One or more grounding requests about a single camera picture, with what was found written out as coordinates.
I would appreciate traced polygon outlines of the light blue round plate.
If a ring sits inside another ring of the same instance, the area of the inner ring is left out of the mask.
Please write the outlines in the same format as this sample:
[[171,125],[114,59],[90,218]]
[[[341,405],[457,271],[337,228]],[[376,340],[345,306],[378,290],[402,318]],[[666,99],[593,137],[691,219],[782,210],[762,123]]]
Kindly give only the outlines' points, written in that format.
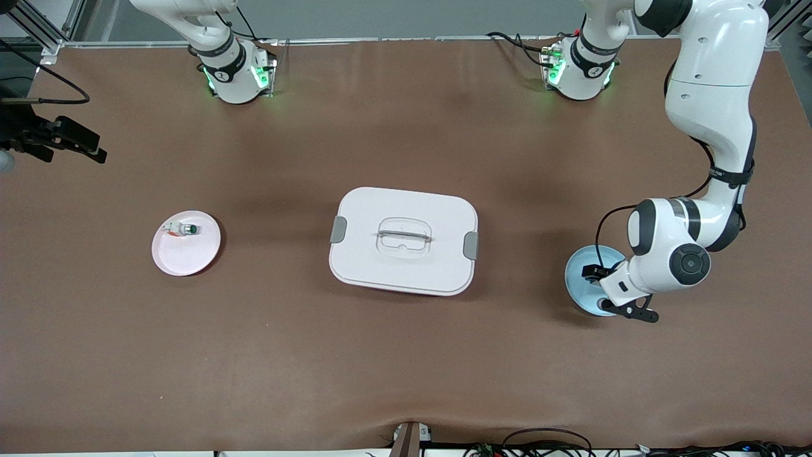
[[595,245],[584,246],[578,249],[568,260],[565,267],[565,284],[572,301],[580,307],[583,312],[596,316],[615,316],[615,314],[601,309],[600,301],[607,299],[607,294],[600,284],[592,283],[582,275],[583,267],[591,264],[599,264],[598,254],[600,254],[603,265],[612,267],[625,260],[624,255],[609,246]]

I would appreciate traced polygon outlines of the pink round plate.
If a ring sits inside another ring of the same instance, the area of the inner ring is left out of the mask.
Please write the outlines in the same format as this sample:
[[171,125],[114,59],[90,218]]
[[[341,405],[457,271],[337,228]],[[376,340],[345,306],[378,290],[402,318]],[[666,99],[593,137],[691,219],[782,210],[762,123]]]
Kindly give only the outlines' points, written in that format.
[[[195,236],[172,237],[160,231],[168,221],[199,225]],[[221,248],[221,229],[217,220],[203,211],[182,211],[165,220],[155,232],[151,253],[155,265],[174,277],[188,277],[202,272],[217,257]]]

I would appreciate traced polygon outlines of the brown table mat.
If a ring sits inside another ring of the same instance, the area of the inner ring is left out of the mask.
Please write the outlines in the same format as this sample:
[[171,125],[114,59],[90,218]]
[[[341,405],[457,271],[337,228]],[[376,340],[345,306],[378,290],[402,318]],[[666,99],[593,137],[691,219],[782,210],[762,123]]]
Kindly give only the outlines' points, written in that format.
[[[812,128],[780,53],[751,95],[748,226],[656,324],[578,312],[563,269],[616,206],[686,194],[705,154],[667,120],[674,39],[633,39],[590,102],[493,41],[291,46],[272,98],[229,106],[185,48],[66,49],[109,158],[0,175],[0,452],[382,446],[569,429],[597,447],[812,443]],[[478,213],[470,286],[350,286],[337,205],[379,186]],[[162,223],[217,220],[206,269],[153,261]]]

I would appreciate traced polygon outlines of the white lidded storage box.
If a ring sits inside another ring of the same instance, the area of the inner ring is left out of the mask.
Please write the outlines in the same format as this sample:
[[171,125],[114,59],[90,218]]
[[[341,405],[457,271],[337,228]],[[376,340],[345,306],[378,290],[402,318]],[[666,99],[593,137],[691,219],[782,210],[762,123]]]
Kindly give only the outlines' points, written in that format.
[[365,186],[339,203],[329,266],[346,284],[450,297],[471,284],[478,243],[467,200]]

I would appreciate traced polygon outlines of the aluminium frame extrusion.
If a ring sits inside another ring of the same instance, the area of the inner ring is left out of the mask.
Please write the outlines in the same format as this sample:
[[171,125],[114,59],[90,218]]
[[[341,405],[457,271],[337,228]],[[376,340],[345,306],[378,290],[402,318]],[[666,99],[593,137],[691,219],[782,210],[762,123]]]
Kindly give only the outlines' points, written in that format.
[[792,24],[812,14],[812,0],[762,0],[761,6],[769,16],[766,48],[778,47],[781,35]]
[[59,51],[77,35],[87,0],[0,0],[0,37],[29,40],[43,49],[42,64],[57,63]]

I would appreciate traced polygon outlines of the grey table edge rail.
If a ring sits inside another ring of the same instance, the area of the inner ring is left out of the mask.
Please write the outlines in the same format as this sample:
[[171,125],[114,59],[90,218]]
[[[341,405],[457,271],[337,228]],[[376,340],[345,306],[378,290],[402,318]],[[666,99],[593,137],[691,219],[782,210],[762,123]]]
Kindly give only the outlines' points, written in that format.
[[[496,36],[437,36],[437,37],[353,37],[330,39],[266,39],[261,44],[268,46],[332,46],[333,44],[353,43],[399,43],[400,41],[438,41],[439,43],[452,43],[453,41],[486,41],[496,39]],[[186,48],[186,41],[64,41],[58,49],[157,49],[157,48]]]

